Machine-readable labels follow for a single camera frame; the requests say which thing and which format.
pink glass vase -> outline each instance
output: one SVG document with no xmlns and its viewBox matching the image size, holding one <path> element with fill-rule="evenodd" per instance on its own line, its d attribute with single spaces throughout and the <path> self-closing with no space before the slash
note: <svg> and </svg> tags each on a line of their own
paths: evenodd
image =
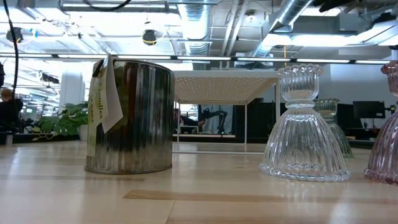
<svg viewBox="0 0 398 224">
<path fill-rule="evenodd" d="M 388 77 L 390 92 L 398 97 L 398 61 L 394 60 L 381 68 Z M 366 177 L 387 184 L 398 185 L 398 112 L 395 112 L 381 127 L 374 142 Z"/>
</svg>

light wood desk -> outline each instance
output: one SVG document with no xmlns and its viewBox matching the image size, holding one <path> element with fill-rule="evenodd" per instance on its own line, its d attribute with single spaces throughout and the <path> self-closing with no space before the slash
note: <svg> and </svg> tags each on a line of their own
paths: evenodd
<svg viewBox="0 0 398 224">
<path fill-rule="evenodd" d="M 181 151 L 261 152 L 264 145 L 174 145 Z M 363 177 L 354 150 L 344 183 L 259 173 L 262 156 L 174 154 L 173 169 L 141 175 L 84 171 L 85 142 L 0 147 L 0 223 L 398 223 L 398 187 Z"/>
</svg>

perforated panel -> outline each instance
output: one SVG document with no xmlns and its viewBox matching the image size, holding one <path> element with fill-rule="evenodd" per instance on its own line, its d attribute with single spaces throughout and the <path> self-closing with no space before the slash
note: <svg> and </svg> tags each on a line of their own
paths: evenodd
<svg viewBox="0 0 398 224">
<path fill-rule="evenodd" d="M 258 77 L 176 77 L 175 91 L 185 102 L 251 101 L 274 82 Z"/>
</svg>

paper tag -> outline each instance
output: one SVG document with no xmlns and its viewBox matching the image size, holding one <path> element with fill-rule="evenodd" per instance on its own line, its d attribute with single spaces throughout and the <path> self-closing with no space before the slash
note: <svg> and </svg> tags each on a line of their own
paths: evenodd
<svg viewBox="0 0 398 224">
<path fill-rule="evenodd" d="M 107 117 L 102 120 L 102 127 L 105 133 L 107 133 L 118 121 L 120 121 L 120 119 L 123 118 L 111 55 L 109 55 L 108 58 L 108 72 L 106 74 L 106 102 L 108 103 L 107 108 L 112 109 L 108 110 Z"/>
<path fill-rule="evenodd" d="M 88 97 L 88 156 L 95 156 L 97 126 L 108 116 L 106 77 L 108 76 L 109 61 L 112 61 L 112 58 L 107 57 L 99 70 L 98 76 L 91 78 L 90 82 L 90 94 Z"/>
</svg>

security camera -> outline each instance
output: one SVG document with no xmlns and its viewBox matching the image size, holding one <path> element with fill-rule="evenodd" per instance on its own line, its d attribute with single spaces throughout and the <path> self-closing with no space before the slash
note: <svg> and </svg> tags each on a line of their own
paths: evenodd
<svg viewBox="0 0 398 224">
<path fill-rule="evenodd" d="M 142 36 L 142 41 L 148 46 L 153 46 L 156 44 L 156 36 L 154 30 L 145 30 Z"/>
</svg>

